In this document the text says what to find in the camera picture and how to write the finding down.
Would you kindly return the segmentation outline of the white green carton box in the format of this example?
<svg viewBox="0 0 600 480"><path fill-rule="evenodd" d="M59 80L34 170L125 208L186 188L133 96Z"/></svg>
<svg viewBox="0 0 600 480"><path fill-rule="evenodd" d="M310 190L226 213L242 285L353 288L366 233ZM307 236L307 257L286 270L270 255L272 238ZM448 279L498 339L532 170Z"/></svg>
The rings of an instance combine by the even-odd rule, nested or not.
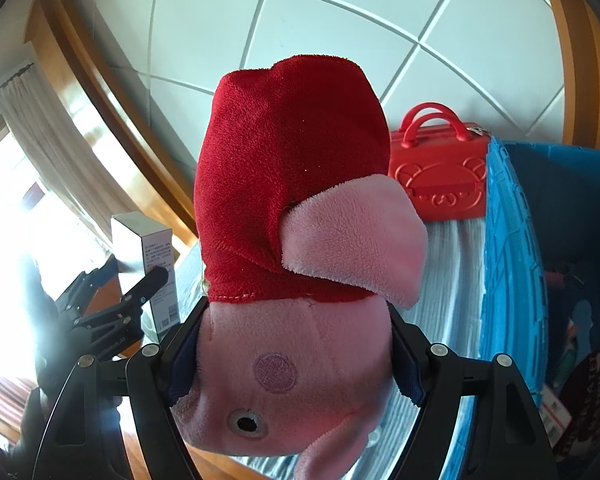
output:
<svg viewBox="0 0 600 480"><path fill-rule="evenodd" d="M143 306L143 330L151 340L158 341L180 322L172 230L138 211L115 214L110 224L122 292L128 292L155 266L169 273L166 284Z"/></svg>

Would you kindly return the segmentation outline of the red dress pig plush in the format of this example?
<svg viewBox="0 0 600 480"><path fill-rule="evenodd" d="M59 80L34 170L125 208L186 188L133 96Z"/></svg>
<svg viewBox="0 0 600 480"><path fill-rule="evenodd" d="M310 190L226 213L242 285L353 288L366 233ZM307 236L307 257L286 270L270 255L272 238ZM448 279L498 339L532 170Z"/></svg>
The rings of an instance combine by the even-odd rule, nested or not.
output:
<svg viewBox="0 0 600 480"><path fill-rule="evenodd" d="M209 300L168 396L189 444L297 457L338 479L391 384L391 306L419 296L427 231L389 174L363 71L296 55L216 88L194 209Z"/></svg>

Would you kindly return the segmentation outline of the black cap with lettering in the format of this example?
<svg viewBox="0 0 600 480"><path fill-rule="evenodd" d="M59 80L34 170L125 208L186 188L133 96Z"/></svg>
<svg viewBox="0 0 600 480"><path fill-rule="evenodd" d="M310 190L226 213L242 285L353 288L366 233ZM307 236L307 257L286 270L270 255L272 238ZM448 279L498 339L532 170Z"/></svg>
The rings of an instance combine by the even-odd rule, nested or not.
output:
<svg viewBox="0 0 600 480"><path fill-rule="evenodd" d="M591 353L571 373L559 400L571 422L554 445L558 460L584 458L600 452L600 352Z"/></svg>

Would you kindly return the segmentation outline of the blue plastic storage crate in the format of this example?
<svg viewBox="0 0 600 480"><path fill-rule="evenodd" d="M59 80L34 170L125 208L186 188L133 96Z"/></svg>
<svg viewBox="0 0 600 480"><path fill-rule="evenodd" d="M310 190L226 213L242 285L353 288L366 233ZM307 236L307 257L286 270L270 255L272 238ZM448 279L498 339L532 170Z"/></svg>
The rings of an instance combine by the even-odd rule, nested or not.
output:
<svg viewBox="0 0 600 480"><path fill-rule="evenodd" d="M580 301L600 349L600 151L492 140L486 187L479 356L509 354L541 403Z"/></svg>

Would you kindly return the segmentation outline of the beige curtain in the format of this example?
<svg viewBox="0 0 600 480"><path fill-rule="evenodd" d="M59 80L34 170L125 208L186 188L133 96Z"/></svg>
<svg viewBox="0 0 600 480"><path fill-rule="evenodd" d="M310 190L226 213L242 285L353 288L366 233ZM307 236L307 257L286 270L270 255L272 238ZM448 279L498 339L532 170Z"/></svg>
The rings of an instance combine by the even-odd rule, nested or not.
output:
<svg viewBox="0 0 600 480"><path fill-rule="evenodd" d="M43 183L109 246L111 218L132 212L136 206L35 67L4 83L0 107L6 125Z"/></svg>

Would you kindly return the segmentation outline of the red bear suitcase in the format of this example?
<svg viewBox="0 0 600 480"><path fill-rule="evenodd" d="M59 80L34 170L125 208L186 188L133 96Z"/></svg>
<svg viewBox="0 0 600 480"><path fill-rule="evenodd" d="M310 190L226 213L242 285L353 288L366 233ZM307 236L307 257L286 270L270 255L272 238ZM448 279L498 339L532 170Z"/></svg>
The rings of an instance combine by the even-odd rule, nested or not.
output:
<svg viewBox="0 0 600 480"><path fill-rule="evenodd" d="M390 133L389 176L425 222L486 215L486 153L490 132L462 122L449 107L423 102Z"/></svg>

